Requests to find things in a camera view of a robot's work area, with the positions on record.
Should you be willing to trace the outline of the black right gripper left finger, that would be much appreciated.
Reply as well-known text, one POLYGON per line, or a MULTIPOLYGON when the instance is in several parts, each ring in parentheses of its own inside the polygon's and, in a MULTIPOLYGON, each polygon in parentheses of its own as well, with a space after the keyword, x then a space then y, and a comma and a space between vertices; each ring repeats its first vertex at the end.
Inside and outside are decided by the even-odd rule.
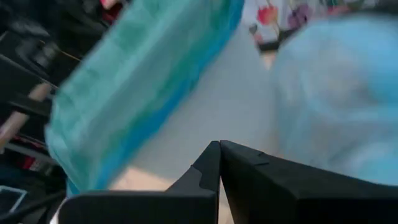
POLYGON ((221 146, 212 141, 165 191, 91 191, 68 199, 58 224, 217 224, 221 146))

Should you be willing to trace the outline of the blue plastic bin liner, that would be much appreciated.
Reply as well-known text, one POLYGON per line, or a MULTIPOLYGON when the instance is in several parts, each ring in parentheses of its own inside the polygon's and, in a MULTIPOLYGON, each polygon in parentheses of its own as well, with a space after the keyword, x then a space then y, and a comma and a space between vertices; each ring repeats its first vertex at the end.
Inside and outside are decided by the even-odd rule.
POLYGON ((398 16, 312 22, 271 74, 283 158, 398 186, 398 16))

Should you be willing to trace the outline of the white plastic trash bin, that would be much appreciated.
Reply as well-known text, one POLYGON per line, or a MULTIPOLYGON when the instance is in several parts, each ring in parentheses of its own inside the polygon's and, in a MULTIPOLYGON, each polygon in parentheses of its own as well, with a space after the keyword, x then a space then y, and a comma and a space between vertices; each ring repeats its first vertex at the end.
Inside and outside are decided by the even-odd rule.
POLYGON ((138 151, 125 177, 173 182, 211 141, 274 152, 269 71, 249 31, 239 26, 215 61, 158 132, 138 151))

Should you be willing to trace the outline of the teal mesh bag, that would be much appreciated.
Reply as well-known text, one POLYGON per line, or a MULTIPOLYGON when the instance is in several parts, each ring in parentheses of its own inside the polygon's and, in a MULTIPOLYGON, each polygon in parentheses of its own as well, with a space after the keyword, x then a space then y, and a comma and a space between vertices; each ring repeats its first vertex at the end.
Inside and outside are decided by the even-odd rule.
POLYGON ((243 0, 134 0, 53 98, 49 153, 67 193, 106 189, 191 92, 243 0))

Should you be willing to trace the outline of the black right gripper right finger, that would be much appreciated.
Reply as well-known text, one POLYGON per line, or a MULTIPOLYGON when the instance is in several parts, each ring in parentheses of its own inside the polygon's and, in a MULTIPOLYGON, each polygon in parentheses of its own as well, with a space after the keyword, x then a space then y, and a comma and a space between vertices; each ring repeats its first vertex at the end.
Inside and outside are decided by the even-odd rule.
POLYGON ((235 224, 398 224, 398 187, 340 175, 221 141, 235 224))

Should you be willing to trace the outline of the floral print curtain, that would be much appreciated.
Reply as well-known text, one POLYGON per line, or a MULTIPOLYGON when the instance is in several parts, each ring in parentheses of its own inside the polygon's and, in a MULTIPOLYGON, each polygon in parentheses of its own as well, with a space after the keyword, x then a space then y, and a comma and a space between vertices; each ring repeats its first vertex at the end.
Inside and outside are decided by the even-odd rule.
POLYGON ((259 50, 268 52, 314 20, 373 10, 398 12, 398 0, 244 0, 242 22, 259 50))

